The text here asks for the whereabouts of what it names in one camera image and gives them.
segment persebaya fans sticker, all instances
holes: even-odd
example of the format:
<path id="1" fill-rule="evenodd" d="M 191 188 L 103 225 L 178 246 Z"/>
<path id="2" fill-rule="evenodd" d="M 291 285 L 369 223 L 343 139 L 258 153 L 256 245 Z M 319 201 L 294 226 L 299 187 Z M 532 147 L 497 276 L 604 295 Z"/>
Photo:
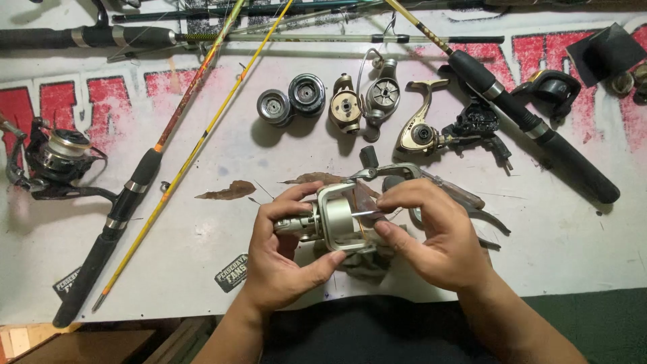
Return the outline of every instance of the persebaya fans sticker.
<path id="1" fill-rule="evenodd" d="M 241 254 L 215 275 L 218 286 L 228 293 L 247 278 L 247 254 Z"/>

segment right hand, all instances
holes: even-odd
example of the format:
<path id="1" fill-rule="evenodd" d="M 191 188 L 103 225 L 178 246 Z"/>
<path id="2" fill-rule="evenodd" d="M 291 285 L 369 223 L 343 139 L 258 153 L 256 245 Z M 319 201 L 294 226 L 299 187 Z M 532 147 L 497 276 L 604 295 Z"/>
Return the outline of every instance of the right hand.
<path id="1" fill-rule="evenodd" d="M 421 208 L 427 237 L 422 244 L 391 222 L 377 222 L 375 231 L 430 284 L 454 292 L 471 290 L 494 273 L 467 211 L 428 179 L 398 184 L 377 199 L 377 207 Z"/>

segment person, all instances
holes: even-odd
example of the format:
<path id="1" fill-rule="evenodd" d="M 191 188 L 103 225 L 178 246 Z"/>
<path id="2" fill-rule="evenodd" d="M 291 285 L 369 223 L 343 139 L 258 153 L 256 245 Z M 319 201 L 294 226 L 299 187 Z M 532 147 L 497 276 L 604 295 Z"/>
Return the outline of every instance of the person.
<path id="1" fill-rule="evenodd" d="M 311 205 L 300 200 L 322 185 L 297 185 L 260 206 L 249 246 L 247 281 L 193 363 L 257 363 L 270 315 L 326 282 L 344 260 L 343 251 L 333 251 L 299 267 L 292 261 L 296 237 L 278 238 L 273 232 L 277 219 L 310 210 Z M 421 208 L 424 243 L 391 222 L 377 222 L 376 232 L 426 282 L 457 293 L 469 327 L 499 361 L 587 362 L 497 275 L 465 209 L 440 188 L 427 179 L 405 181 L 381 195 L 377 206 L 383 211 Z"/>

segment sticker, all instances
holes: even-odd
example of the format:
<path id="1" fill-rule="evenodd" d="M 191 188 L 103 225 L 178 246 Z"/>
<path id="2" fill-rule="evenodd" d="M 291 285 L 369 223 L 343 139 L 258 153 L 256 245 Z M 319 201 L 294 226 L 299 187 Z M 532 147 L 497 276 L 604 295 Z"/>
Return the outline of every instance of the sticker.
<path id="1" fill-rule="evenodd" d="M 68 274 L 65 276 L 65 278 L 59 280 L 58 282 L 54 283 L 52 288 L 54 288 L 54 291 L 58 295 L 58 298 L 63 300 L 65 298 L 65 295 L 67 292 L 70 292 L 70 288 L 72 287 L 72 283 L 74 282 L 74 279 L 76 276 L 79 274 L 79 271 L 81 270 L 81 267 L 76 268 L 72 273 Z"/>
<path id="2" fill-rule="evenodd" d="M 241 254 L 229 263 L 214 279 L 228 293 L 247 278 L 247 254 Z"/>

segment yellow fishing rod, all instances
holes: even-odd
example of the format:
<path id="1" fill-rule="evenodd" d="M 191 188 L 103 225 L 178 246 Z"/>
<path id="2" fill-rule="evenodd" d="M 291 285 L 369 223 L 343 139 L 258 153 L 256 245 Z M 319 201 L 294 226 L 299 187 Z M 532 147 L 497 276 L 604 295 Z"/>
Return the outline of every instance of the yellow fishing rod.
<path id="1" fill-rule="evenodd" d="M 215 126 L 216 122 L 219 121 L 220 114 L 222 114 L 223 110 L 225 110 L 225 107 L 227 107 L 227 104 L 229 103 L 229 100 L 231 100 L 232 96 L 234 95 L 234 93 L 238 89 L 238 86 L 240 86 L 241 82 L 243 82 L 243 80 L 245 79 L 245 76 L 247 75 L 247 72 L 249 71 L 250 67 L 254 64 L 254 61 L 256 61 L 256 58 L 258 57 L 258 54 L 261 52 L 261 50 L 263 49 L 263 47 L 267 43 L 267 40 L 272 35 L 272 33 L 274 32 L 274 29 L 276 29 L 276 26 L 281 21 L 281 19 L 283 18 L 283 16 L 285 15 L 286 11 L 288 10 L 288 8 L 290 7 L 291 4 L 292 4 L 292 0 L 289 0 L 287 2 L 287 4 L 285 5 L 285 8 L 283 8 L 283 11 L 281 12 L 281 15 L 279 16 L 279 18 L 276 20 L 276 22 L 274 23 L 274 25 L 272 26 L 270 31 L 265 36 L 265 39 L 263 40 L 263 43 L 261 43 L 261 45 L 258 47 L 258 49 L 256 50 L 256 53 L 254 53 L 254 56 L 252 57 L 252 59 L 247 64 L 247 67 L 245 67 L 245 70 L 243 71 L 243 73 L 241 73 L 241 76 L 238 78 L 238 81 L 236 81 L 236 84 L 234 85 L 232 90 L 229 92 L 229 95 L 227 95 L 227 98 L 225 99 L 223 104 L 220 106 L 220 109 L 218 109 L 218 112 L 215 114 L 214 118 L 209 123 L 209 126 L 206 127 L 204 133 L 202 134 L 202 136 L 198 140 L 198 143 L 195 145 L 195 148 L 193 148 L 193 151 L 189 155 L 189 158 L 186 159 L 186 161 L 184 162 L 184 165 L 182 165 L 182 168 L 180 168 L 180 172 L 177 172 L 177 175 L 175 176 L 175 178 L 173 178 L 173 181 L 171 182 L 171 185 L 164 192 L 164 195 L 160 199 L 159 203 L 157 203 L 157 206 L 155 207 L 155 210 L 153 210 L 153 213 L 151 214 L 151 216 L 146 221 L 146 224 L 144 224 L 144 227 L 142 228 L 142 230 L 139 232 L 139 235 L 137 236 L 137 238 L 133 242 L 133 245 L 131 245 L 131 247 L 130 247 L 130 249 L 128 249 L 128 252 L 126 253 L 126 256 L 124 257 L 124 259 L 121 261 L 121 263 L 119 263 L 119 266 L 117 267 L 117 269 L 115 271 L 115 274 L 113 274 L 112 278 L 110 278 L 110 281 L 105 286 L 103 292 L 101 292 L 101 296 L 99 296 L 99 298 L 96 300 L 96 303 L 92 307 L 92 312 L 93 313 L 96 312 L 99 309 L 99 307 L 101 307 L 101 303 L 103 303 L 106 296 L 108 295 L 108 293 L 110 292 L 112 287 L 115 285 L 115 282 L 117 281 L 117 278 L 119 278 L 119 275 L 121 275 L 121 273 L 124 271 L 124 268 L 126 267 L 128 262 L 131 260 L 131 258 L 133 257 L 133 254 L 135 254 L 135 251 L 137 250 L 139 245 L 144 240 L 144 237 L 146 237 L 146 234 L 148 234 L 148 232 L 150 231 L 151 227 L 155 223 L 155 220 L 157 220 L 157 217 L 159 216 L 160 212 L 162 212 L 162 209 L 164 208 L 164 206 L 166 205 L 168 200 L 171 198 L 171 195 L 173 194 L 173 191 L 175 191 L 175 189 L 177 188 L 177 185 L 180 183 L 180 180 L 182 179 L 186 169 L 191 164 L 191 161 L 193 161 L 193 157 L 195 157 L 195 154 L 198 152 L 198 150 L 200 150 L 200 147 L 204 143 L 204 140 L 207 138 L 207 136 L 209 136 L 209 133 L 211 132 L 212 128 Z"/>

